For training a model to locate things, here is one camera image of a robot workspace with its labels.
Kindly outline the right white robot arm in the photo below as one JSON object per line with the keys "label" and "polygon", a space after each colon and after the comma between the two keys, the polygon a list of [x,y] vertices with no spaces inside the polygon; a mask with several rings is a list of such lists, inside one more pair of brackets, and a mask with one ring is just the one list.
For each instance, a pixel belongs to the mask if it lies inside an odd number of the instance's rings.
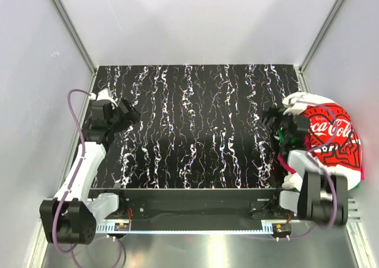
{"label": "right white robot arm", "polygon": [[282,171],[282,191],[269,203],[274,218],[290,211],[301,220],[343,226],[348,220],[348,191],[360,177],[360,152],[350,120],[334,104],[309,105],[299,114],[270,107],[262,122],[271,130]]}

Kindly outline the white Coca-Cola t-shirt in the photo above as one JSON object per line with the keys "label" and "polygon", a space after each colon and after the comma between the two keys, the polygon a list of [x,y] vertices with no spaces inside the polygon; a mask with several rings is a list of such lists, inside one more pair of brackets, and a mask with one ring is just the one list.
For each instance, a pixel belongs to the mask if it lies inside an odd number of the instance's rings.
{"label": "white Coca-Cola t-shirt", "polygon": [[307,92],[295,92],[282,100],[285,115],[303,115],[310,121],[312,158],[328,173],[343,175],[348,190],[364,178],[362,146],[347,111],[335,101]]}

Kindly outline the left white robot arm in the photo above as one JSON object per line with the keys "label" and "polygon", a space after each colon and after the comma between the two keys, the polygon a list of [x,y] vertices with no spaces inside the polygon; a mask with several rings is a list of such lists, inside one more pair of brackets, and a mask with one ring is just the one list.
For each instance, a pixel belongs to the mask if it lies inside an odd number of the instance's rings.
{"label": "left white robot arm", "polygon": [[110,214],[122,218],[128,210],[116,193],[101,193],[93,201],[88,195],[115,134],[137,124],[140,114],[128,100],[115,101],[109,89],[88,96],[92,120],[86,127],[77,125],[80,143],[70,171],[54,197],[39,207],[46,239],[61,253],[62,244],[90,244],[98,223]]}

